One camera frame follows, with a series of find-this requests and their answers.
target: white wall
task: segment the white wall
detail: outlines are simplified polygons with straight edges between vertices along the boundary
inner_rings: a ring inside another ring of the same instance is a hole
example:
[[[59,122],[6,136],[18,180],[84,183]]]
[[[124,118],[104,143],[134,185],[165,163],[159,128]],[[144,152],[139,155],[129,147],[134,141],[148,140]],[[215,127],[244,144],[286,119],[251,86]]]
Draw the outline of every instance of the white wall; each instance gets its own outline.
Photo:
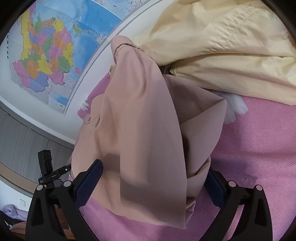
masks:
[[[20,199],[25,201],[25,207],[20,205]],[[6,205],[12,204],[18,209],[29,211],[31,198],[14,190],[0,180],[0,210]]]
[[[69,105],[66,115],[60,114],[42,101],[36,100],[23,88],[11,80],[7,68],[7,48],[5,41],[0,46],[0,101],[18,115],[44,131],[70,143],[75,143],[82,120],[77,111],[98,82],[109,71],[113,63],[110,41],[116,34],[133,37],[151,28],[162,11],[173,0],[150,0],[128,17],[102,44],[81,76],[77,91]]]

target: pink bedding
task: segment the pink bedding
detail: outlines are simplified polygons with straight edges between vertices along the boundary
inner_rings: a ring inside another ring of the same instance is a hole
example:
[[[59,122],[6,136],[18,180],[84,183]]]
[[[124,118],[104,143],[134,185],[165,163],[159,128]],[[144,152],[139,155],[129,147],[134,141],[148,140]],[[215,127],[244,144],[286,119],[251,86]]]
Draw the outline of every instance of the pink bedding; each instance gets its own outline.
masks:
[[[248,111],[223,126],[211,155],[212,168],[241,186],[263,186],[274,241],[278,241],[296,216],[296,106],[249,97],[243,100]],[[241,210],[224,240],[234,232]],[[102,208],[92,198],[81,211],[102,241],[189,241],[202,237],[219,208],[213,206],[203,189],[186,230],[128,220]]]

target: blue gripper pad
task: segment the blue gripper pad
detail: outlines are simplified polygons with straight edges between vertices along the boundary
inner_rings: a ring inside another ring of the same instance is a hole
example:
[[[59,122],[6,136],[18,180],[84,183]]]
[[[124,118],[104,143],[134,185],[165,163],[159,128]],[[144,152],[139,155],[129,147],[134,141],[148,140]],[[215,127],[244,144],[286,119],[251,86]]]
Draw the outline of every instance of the blue gripper pad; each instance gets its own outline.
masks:
[[[77,208],[86,205],[102,175],[103,163],[101,160],[96,160],[86,172],[79,173],[75,178],[73,182],[80,181],[75,190],[74,203]]]
[[[222,209],[225,204],[225,193],[212,171],[209,171],[204,187],[207,190],[213,204]]]

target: map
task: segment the map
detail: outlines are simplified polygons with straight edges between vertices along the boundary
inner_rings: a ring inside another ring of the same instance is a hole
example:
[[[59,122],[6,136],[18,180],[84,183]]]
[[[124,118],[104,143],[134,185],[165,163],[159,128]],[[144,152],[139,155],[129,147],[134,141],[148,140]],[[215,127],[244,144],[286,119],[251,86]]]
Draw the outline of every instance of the map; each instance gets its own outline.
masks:
[[[88,62],[118,24],[144,0],[37,0],[11,28],[12,81],[66,113]]]

